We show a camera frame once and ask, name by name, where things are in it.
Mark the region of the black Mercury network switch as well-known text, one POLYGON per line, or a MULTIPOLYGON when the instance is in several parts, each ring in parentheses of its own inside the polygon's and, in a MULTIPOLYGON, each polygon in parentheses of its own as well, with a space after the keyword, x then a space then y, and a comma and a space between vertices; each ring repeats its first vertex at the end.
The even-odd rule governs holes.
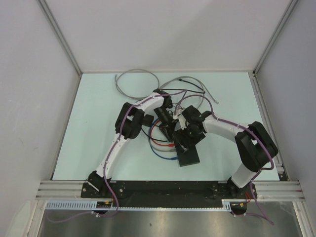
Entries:
POLYGON ((175 143, 176 153, 180 167, 194 165, 200 163, 196 146, 183 148, 179 143, 175 143))

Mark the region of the small black adapter box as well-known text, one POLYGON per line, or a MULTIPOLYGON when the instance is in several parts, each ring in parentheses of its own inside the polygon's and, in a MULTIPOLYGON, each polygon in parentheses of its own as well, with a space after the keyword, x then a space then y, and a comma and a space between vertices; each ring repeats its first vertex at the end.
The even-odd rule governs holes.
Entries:
POLYGON ((143 117, 142 125, 146 127, 151 127, 154 121, 154 116, 147 114, 143 117))

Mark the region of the black ethernet cable teal plug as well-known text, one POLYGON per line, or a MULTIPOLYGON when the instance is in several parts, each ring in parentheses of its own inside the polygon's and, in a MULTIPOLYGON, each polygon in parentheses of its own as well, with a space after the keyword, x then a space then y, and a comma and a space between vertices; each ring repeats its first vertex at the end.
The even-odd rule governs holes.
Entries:
POLYGON ((183 79, 178 79, 178 80, 181 81, 181 82, 188 83, 190 85, 195 86, 196 88, 198 88, 201 91, 200 93, 202 93, 202 94, 205 93, 205 90, 201 86, 199 86, 199 85, 197 85, 197 84, 195 84, 193 82, 190 82, 190 81, 187 81, 187 80, 183 80, 183 79))

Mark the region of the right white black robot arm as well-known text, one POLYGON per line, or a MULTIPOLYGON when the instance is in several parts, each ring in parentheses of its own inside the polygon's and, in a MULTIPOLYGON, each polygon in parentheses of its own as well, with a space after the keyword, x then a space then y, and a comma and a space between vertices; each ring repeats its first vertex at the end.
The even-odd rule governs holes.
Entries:
POLYGON ((201 113, 189 106, 175 112, 173 118, 180 123, 172 138, 181 166, 199 163, 196 145, 207 133, 216 134, 234 142, 241 165, 228 179, 228 193, 239 198, 268 162, 278 154, 278 149, 264 126, 255 121, 248 126, 217 117, 212 111, 201 113))

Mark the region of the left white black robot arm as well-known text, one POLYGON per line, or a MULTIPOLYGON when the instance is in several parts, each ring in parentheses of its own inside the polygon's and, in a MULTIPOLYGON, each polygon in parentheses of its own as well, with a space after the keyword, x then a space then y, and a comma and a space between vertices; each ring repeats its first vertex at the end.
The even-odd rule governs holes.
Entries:
POLYGON ((149 96, 133 104, 124 103, 115 123, 112 144, 100 165, 88 176, 82 187, 81 197, 105 197, 110 192, 109 182, 121 151, 139 135, 142 126, 152 124, 153 116, 148 113, 157 108, 171 107, 172 95, 160 89, 155 89, 149 96))

